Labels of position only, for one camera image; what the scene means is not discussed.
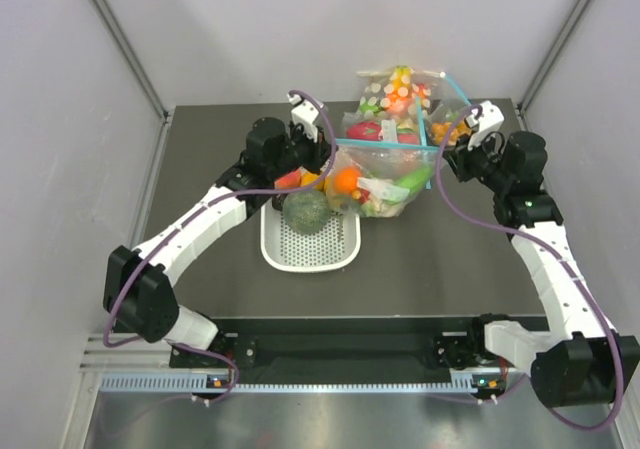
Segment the clear zip bag with vegetables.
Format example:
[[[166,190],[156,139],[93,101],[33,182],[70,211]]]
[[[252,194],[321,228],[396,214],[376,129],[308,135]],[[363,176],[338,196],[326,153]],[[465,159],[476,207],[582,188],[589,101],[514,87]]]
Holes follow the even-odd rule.
[[[333,176],[343,168],[354,166],[361,171],[363,178],[391,180],[394,183],[423,166],[431,165],[435,172],[435,159],[436,149],[431,146],[340,139],[325,189],[329,206],[338,213],[364,217],[360,212],[362,196],[358,189],[351,195],[339,194],[333,189]],[[405,207],[415,200],[420,192],[410,195]]]

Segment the green fake cucumber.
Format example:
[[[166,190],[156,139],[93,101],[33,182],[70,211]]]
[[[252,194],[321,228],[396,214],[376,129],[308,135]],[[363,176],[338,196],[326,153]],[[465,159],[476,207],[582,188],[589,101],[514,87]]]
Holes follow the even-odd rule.
[[[434,169],[431,165],[423,166],[397,179],[394,185],[401,189],[407,189],[409,194],[413,195],[428,185],[433,173]]]

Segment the white fake cauliflower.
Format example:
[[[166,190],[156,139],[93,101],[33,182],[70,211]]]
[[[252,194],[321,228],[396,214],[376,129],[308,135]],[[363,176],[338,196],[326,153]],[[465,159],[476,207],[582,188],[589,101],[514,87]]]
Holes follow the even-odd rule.
[[[392,218],[404,209],[410,191],[396,186],[391,180],[360,177],[357,188],[361,193],[360,212],[369,218]]]

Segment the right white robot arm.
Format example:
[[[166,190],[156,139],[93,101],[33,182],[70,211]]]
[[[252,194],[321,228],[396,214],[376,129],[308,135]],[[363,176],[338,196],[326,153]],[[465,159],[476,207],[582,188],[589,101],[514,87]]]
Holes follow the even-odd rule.
[[[639,342],[617,333],[573,258],[562,214],[543,188],[545,140],[523,131],[500,145],[465,136],[444,159],[459,181],[476,179],[492,192],[491,227],[524,262],[548,325],[538,333],[506,315],[479,316],[466,341],[469,357],[481,365],[510,362],[547,408],[619,404],[639,363]]]

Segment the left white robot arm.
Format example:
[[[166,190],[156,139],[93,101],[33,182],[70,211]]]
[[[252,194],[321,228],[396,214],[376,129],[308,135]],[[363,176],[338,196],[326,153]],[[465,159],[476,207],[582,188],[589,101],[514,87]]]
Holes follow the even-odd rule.
[[[326,177],[337,155],[333,125],[324,111],[293,113],[289,123],[266,117],[254,122],[245,148],[185,214],[133,249],[119,246],[108,257],[103,307],[109,315],[103,343],[120,323],[134,339],[188,346],[205,365],[226,356],[215,322],[177,302],[173,286],[216,240],[280,194],[275,183],[299,168]]]

